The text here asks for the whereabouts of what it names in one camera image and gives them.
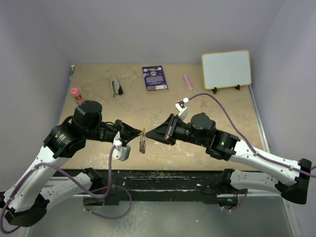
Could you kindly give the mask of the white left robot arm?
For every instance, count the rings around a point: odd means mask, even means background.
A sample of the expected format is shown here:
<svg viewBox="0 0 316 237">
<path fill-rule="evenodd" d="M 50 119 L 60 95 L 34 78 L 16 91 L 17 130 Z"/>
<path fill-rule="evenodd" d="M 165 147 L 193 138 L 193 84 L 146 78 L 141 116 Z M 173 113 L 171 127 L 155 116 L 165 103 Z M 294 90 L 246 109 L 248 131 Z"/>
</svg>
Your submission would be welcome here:
<svg viewBox="0 0 316 237">
<path fill-rule="evenodd" d="M 112 187 L 112 171 L 108 181 L 93 168 L 86 168 L 77 176 L 69 176 L 61 166 L 83 149 L 87 140 L 109 142 L 109 159 L 125 161 L 129 157 L 128 142 L 140 135 L 121 120 L 102 121 L 102 105 L 85 101 L 75 108 L 74 114 L 52 128 L 35 160 L 23 176 L 7 191 L 0 194 L 0 219 L 19 227 L 30 227 L 41 220 L 47 211 L 72 196 L 85 192 L 104 199 Z M 47 187 L 50 178 L 60 172 L 67 181 Z"/>
</svg>

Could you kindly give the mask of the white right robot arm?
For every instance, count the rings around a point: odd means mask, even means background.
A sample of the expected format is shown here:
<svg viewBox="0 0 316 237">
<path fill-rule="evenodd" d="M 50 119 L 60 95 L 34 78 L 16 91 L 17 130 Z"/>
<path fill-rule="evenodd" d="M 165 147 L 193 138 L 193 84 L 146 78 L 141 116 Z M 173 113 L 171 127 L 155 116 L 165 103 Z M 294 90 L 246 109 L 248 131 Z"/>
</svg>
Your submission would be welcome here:
<svg viewBox="0 0 316 237">
<path fill-rule="evenodd" d="M 178 115 L 170 114 L 158 127 L 145 136 L 157 142 L 174 145 L 176 141 L 205 148 L 206 154 L 218 160 L 241 163 L 258 170 L 248 174 L 228 170 L 220 180 L 220 189 L 231 193 L 238 189 L 257 189 L 273 192 L 296 204 L 306 204 L 312 163 L 308 159 L 280 158 L 251 146 L 239 137 L 218 130 L 215 121 L 205 113 L 194 115 L 184 123 Z"/>
</svg>

